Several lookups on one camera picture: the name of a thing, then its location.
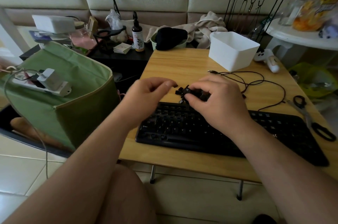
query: bottle label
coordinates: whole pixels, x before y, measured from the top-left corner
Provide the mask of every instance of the bottle label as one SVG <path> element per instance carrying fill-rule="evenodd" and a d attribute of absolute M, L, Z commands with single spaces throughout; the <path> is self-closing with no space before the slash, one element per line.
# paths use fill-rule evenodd
<path fill-rule="evenodd" d="M 133 41 L 136 51 L 143 51 L 144 50 L 144 40 L 143 40 L 143 33 L 141 32 L 133 32 Z"/>

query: wooden desk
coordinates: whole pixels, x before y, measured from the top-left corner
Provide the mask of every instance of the wooden desk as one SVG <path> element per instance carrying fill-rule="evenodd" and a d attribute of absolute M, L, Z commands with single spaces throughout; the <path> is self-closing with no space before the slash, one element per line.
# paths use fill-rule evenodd
<path fill-rule="evenodd" d="M 226 71 L 219 64 L 208 57 L 209 50 L 202 49 L 175 49 L 170 51 L 155 50 L 151 56 L 141 78 L 152 76 L 167 77 L 175 80 L 179 87 L 185 87 L 208 75 L 208 70 L 218 72 Z M 274 81 L 282 85 L 286 90 L 287 99 L 292 99 L 295 95 L 303 95 L 307 101 L 307 111 L 319 124 L 328 127 L 325 119 L 315 109 L 304 92 L 296 84 L 288 71 L 281 67 L 278 74 L 273 74 L 263 63 L 252 62 L 247 71 L 261 73 L 266 80 Z M 259 75 L 243 73 L 241 77 L 246 82 L 260 79 Z M 249 110 L 258 110 L 274 103 L 283 97 L 282 89 L 271 83 L 250 86 L 245 93 L 247 96 L 246 104 Z M 162 101 L 177 103 L 180 100 L 175 95 L 172 88 Z M 287 103 L 266 109 L 268 112 L 276 112 L 290 115 L 299 114 Z M 260 182 L 254 169 L 245 158 L 235 158 L 230 156 L 213 155 L 194 151 L 171 149 L 159 146 L 146 145 L 135 142 L 137 129 L 129 132 L 120 154 L 120 159 L 144 162 L 153 165 L 168 166 L 189 171 L 196 171 L 217 176 L 241 179 L 253 182 Z M 338 179 L 338 142 L 328 142 L 317 136 L 314 132 L 318 144 L 330 162 L 329 167 L 323 168 L 325 172 Z"/>

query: white game controller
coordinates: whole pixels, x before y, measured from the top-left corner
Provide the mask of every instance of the white game controller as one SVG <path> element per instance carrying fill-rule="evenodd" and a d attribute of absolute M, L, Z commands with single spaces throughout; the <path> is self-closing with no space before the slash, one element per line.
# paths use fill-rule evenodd
<path fill-rule="evenodd" d="M 272 73 L 279 72 L 278 59 L 270 49 L 265 49 L 263 52 L 256 52 L 253 58 L 254 61 L 264 61 Z"/>

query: scissors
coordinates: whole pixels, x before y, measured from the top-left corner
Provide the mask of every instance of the scissors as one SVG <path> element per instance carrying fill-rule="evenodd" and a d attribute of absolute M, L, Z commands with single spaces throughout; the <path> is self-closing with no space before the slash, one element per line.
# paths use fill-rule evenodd
<path fill-rule="evenodd" d="M 293 106 L 298 112 L 304 115 L 306 126 L 310 129 L 312 128 L 315 133 L 317 133 L 320 137 L 327 141 L 335 141 L 337 137 L 330 132 L 327 128 L 321 126 L 320 124 L 313 121 L 311 115 L 306 111 L 305 98 L 301 95 L 297 95 L 293 97 L 293 102 L 290 100 L 286 100 L 291 106 Z"/>

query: hand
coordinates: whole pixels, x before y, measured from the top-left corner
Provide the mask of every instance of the hand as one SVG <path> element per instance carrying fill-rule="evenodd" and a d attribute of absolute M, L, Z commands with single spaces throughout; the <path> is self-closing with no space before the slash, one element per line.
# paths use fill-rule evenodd
<path fill-rule="evenodd" d="M 237 129 L 243 129 L 246 122 L 252 121 L 237 83 L 219 75 L 209 75 L 189 88 L 202 89 L 211 94 L 206 102 L 189 93 L 185 98 L 211 126 L 226 136 L 232 137 Z"/>
<path fill-rule="evenodd" d="M 177 87 L 177 83 L 167 78 L 136 80 L 113 113 L 122 116 L 130 129 L 135 128 L 155 111 L 158 102 L 171 87 Z"/>

